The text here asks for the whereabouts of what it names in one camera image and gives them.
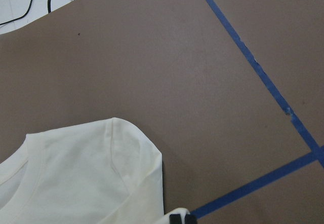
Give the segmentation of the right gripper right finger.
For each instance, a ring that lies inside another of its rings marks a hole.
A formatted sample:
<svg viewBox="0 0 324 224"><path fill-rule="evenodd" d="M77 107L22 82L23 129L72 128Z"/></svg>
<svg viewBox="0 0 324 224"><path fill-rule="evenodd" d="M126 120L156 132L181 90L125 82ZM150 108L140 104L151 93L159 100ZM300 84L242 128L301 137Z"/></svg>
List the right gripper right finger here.
<svg viewBox="0 0 324 224"><path fill-rule="evenodd" d="M185 215L185 224L197 224L197 218L193 214Z"/></svg>

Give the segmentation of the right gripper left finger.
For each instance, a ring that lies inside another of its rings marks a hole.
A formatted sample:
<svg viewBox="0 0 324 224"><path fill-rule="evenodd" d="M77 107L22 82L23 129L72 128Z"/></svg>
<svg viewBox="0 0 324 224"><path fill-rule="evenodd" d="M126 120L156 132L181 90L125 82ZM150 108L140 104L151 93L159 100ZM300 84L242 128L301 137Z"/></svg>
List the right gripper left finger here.
<svg viewBox="0 0 324 224"><path fill-rule="evenodd" d="M170 214L169 224L182 224L182 217L180 214Z"/></svg>

